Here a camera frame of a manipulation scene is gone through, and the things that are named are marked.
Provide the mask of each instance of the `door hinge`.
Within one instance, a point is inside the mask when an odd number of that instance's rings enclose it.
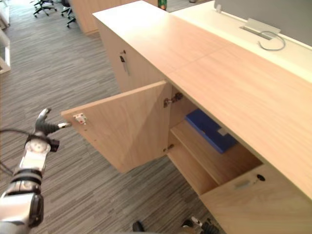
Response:
[[[163,149],[163,152],[167,152],[168,150],[172,149],[175,145],[171,144],[167,148]]]
[[[174,103],[176,101],[179,101],[183,98],[182,93],[176,93],[172,99],[166,98],[164,99],[164,108],[167,107],[170,103]]]

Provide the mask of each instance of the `wooden countertop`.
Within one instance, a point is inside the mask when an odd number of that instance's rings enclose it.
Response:
[[[312,198],[312,84],[143,1],[94,16]]]

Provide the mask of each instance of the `wooden desk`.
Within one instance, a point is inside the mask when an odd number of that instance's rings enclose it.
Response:
[[[312,84],[142,1],[94,15],[123,93],[62,116],[121,172],[168,155],[228,234],[310,234]],[[196,108],[240,144],[215,151]]]
[[[70,0],[75,17],[81,31],[87,35],[98,31],[98,27],[92,14],[112,7],[131,3],[137,0]],[[145,0],[158,6],[158,0]]]

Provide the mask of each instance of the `metal latch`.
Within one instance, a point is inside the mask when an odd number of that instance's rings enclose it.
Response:
[[[86,124],[87,117],[84,115],[84,113],[79,113],[77,115],[74,115],[75,120],[80,124]]]
[[[182,93],[176,93],[172,99],[164,99],[164,108],[167,107],[170,103],[174,103],[176,101],[179,101],[183,98]]]

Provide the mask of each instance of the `metal joint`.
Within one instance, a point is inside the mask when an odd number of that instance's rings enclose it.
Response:
[[[172,99],[164,99],[164,108],[166,108],[169,104],[179,101],[183,98],[182,93],[176,93]]]

